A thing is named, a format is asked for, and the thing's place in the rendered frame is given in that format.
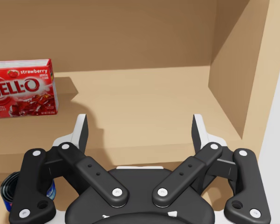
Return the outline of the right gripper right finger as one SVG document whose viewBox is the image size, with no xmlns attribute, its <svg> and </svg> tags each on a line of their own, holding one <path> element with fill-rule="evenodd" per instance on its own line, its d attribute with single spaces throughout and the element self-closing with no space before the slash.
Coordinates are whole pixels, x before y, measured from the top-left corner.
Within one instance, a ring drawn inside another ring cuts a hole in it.
<svg viewBox="0 0 280 224">
<path fill-rule="evenodd" d="M 255 153 L 207 132 L 202 115 L 194 114 L 191 137 L 195 155 L 184 160 L 152 192 L 152 201 L 166 208 L 190 186 L 201 194 L 216 177 L 228 180 L 233 196 L 223 210 L 234 224 L 270 224 L 271 214 Z"/>
</svg>

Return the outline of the pale wooden shelf unit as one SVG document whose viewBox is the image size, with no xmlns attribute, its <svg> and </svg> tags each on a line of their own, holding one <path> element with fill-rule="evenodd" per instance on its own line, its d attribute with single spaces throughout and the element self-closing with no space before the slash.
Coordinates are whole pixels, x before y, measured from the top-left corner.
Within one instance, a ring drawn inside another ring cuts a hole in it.
<svg viewBox="0 0 280 224">
<path fill-rule="evenodd" d="M 0 61 L 51 58 L 58 113 L 0 119 L 0 184 L 87 114 L 105 169 L 174 169 L 191 122 L 259 163 L 280 72 L 280 0 L 0 0 Z M 0 196 L 0 224 L 8 213 Z"/>
</svg>

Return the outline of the red carton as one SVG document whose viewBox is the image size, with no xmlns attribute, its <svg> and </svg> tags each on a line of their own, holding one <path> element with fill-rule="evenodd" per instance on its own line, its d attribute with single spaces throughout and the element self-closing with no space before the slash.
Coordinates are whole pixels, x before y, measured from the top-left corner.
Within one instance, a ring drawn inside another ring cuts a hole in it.
<svg viewBox="0 0 280 224">
<path fill-rule="evenodd" d="M 51 59 L 0 61 L 0 119 L 57 112 Z"/>
</svg>

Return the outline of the blue flat can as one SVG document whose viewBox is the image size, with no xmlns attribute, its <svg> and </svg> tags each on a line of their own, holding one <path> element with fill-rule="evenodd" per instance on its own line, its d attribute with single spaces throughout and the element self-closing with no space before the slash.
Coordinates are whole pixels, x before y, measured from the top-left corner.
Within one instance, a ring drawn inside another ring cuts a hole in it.
<svg viewBox="0 0 280 224">
<path fill-rule="evenodd" d="M 19 174 L 19 171 L 13 172 L 2 182 L 0 186 L 0 195 L 8 212 L 10 212 L 12 208 Z M 46 193 L 46 196 L 51 200 L 54 200 L 56 195 L 56 187 L 54 180 L 42 182 L 40 186 L 40 191 L 41 193 Z"/>
</svg>

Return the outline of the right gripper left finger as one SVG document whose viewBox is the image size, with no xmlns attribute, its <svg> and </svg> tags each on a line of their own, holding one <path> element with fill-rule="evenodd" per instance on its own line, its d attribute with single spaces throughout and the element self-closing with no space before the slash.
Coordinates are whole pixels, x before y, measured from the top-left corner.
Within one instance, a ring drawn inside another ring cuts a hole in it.
<svg viewBox="0 0 280 224">
<path fill-rule="evenodd" d="M 52 181 L 74 172 L 82 186 L 92 187 L 114 208 L 123 207 L 129 198 L 128 190 L 92 157 L 85 155 L 88 140 L 86 114 L 79 114 L 71 134 L 57 138 L 52 148 L 26 151 L 9 214 L 10 224 L 45 224 L 56 216 L 52 199 L 41 192 L 41 181 Z"/>
</svg>

